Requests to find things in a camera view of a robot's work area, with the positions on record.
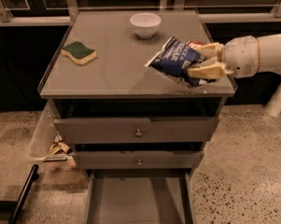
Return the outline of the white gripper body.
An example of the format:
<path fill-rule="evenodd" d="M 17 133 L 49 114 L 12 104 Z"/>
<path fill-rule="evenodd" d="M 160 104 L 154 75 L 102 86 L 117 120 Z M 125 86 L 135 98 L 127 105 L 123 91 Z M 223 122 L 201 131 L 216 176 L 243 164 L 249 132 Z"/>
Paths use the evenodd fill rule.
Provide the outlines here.
<path fill-rule="evenodd" d="M 221 61 L 233 77 L 253 77 L 259 68 L 258 40 L 251 35 L 232 39 L 221 50 Z"/>

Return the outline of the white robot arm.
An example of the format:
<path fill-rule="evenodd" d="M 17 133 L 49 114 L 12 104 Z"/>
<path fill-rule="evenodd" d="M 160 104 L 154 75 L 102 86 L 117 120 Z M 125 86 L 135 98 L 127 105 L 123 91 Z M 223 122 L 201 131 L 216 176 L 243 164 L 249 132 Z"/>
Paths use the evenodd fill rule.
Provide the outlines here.
<path fill-rule="evenodd" d="M 190 77 L 220 79 L 232 75 L 243 78 L 264 72 L 281 75 L 281 34 L 236 37 L 225 45 L 218 42 L 195 45 L 194 50 L 206 60 L 186 69 Z M 264 109 L 272 117 L 281 113 L 281 84 Z"/>

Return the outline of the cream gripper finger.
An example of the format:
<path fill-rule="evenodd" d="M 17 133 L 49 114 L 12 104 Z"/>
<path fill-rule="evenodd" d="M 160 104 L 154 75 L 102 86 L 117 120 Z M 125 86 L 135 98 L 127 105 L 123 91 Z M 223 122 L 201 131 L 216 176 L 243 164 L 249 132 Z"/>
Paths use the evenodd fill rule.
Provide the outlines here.
<path fill-rule="evenodd" d="M 199 79 L 219 79 L 225 75 L 223 63 L 213 63 L 204 66 L 191 66 L 186 69 L 187 75 Z"/>
<path fill-rule="evenodd" d="M 224 45 L 218 42 L 210 43 L 206 45 L 196 46 L 194 49 L 202 54 L 206 59 L 210 59 L 213 57 L 220 57 L 221 50 Z"/>

